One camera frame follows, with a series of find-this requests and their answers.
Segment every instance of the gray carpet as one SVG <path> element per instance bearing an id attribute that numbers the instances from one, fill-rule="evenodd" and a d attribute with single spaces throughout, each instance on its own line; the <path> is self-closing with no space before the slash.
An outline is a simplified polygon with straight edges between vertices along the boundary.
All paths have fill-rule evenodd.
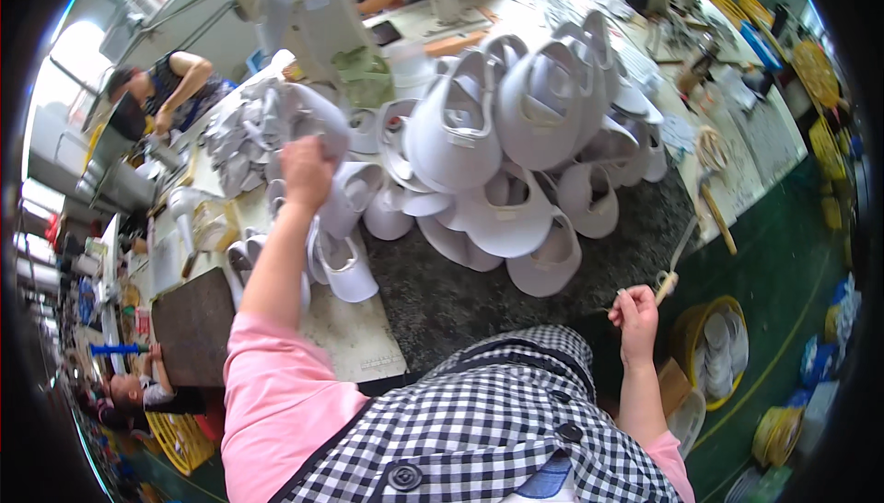
<path id="1" fill-rule="evenodd" d="M 580 270 L 549 298 L 519 291 L 505 265 L 479 273 L 448 261 L 416 226 L 393 242 L 378 240 L 361 227 L 393 336 L 410 369 L 432 368 L 452 352 L 499 332 L 544 323 L 569 324 L 578 331 L 603 328 L 599 309 L 611 305 L 618 288 L 653 286 L 657 272 L 669 268 L 694 213 L 675 170 L 657 184 L 623 187 L 617 196 L 616 230 L 602 240 L 578 236 Z"/>

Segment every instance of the black button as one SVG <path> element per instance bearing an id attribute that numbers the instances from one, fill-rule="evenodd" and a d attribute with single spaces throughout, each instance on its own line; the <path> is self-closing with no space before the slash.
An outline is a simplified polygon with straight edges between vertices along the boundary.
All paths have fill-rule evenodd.
<path id="1" fill-rule="evenodd" d="M 412 491 L 421 484 L 421 470 L 415 465 L 396 465 L 390 470 L 387 481 L 394 490 Z"/>
<path id="2" fill-rule="evenodd" d="M 583 431 L 573 422 L 565 422 L 556 429 L 556 432 L 562 439 L 574 444 L 583 439 Z"/>
<path id="3" fill-rule="evenodd" d="M 550 395 L 553 398 L 558 399 L 558 401 L 561 403 L 570 403 L 571 402 L 571 396 L 567 395 L 562 390 L 551 390 Z"/>

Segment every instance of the dark mat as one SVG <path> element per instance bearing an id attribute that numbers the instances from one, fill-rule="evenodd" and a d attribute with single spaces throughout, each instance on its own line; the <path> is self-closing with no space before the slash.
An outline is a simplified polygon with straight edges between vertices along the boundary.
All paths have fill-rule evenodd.
<path id="1" fill-rule="evenodd" d="M 591 344 L 602 339 L 607 320 L 599 309 L 610 307 L 618 288 L 653 284 L 657 272 L 669 268 L 694 214 L 673 169 L 657 184 L 642 181 L 620 188 L 617 197 L 617 229 L 602 240 L 578 236 L 580 269 L 550 298 L 519 291 L 504 264 L 479 273 L 448 261 L 416 226 L 393 242 L 378 240 L 362 227 L 371 271 L 409 368 L 429 370 L 481 339 L 537 324 L 568 324 Z"/>
<path id="2" fill-rule="evenodd" d="M 173 386 L 223 386 L 227 338 L 236 311 L 215 267 L 157 298 L 151 310 Z"/>

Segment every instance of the checkered vest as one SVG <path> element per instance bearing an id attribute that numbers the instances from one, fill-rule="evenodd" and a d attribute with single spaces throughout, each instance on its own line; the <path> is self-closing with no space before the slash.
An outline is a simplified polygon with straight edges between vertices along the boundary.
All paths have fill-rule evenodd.
<path id="1" fill-rule="evenodd" d="M 638 443 L 595 405 L 590 347 L 563 326 L 507 332 L 365 405 L 271 503 L 498 503 L 557 450 L 581 501 L 677 501 Z"/>

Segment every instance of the pink sleeve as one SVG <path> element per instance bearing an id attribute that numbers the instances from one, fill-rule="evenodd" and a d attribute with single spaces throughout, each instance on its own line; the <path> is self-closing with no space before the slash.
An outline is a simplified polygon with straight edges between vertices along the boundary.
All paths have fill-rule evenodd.
<path id="1" fill-rule="evenodd" d="M 684 460 L 678 453 L 678 446 L 678 438 L 673 436 L 672 432 L 666 431 L 643 449 L 666 475 L 669 483 L 672 484 L 684 503 L 694 503 L 696 501 L 694 488 L 691 487 L 691 481 L 688 480 L 688 471 L 684 468 Z"/>
<path id="2" fill-rule="evenodd" d="M 221 459 L 232 503 L 263 503 L 368 398 L 293 329 L 238 314 L 227 342 Z"/>

